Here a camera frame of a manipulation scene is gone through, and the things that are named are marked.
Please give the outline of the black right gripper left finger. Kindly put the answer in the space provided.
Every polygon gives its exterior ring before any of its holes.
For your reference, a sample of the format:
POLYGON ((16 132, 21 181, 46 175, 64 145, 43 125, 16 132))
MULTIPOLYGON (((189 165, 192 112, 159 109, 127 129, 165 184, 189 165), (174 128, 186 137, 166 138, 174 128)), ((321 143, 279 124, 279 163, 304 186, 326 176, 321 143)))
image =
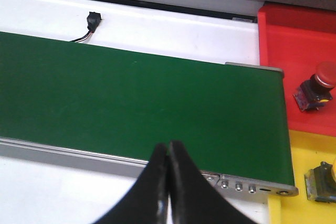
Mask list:
POLYGON ((130 190, 95 223, 166 223, 167 147, 157 144, 130 190))

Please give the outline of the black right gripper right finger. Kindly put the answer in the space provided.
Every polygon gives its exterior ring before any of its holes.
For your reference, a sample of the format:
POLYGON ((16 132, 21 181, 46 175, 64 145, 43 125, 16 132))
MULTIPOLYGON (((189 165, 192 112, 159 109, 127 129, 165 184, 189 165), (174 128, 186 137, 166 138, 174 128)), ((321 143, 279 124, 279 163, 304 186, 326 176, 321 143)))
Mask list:
POLYGON ((181 141, 169 145, 173 223, 254 223, 204 178, 181 141))

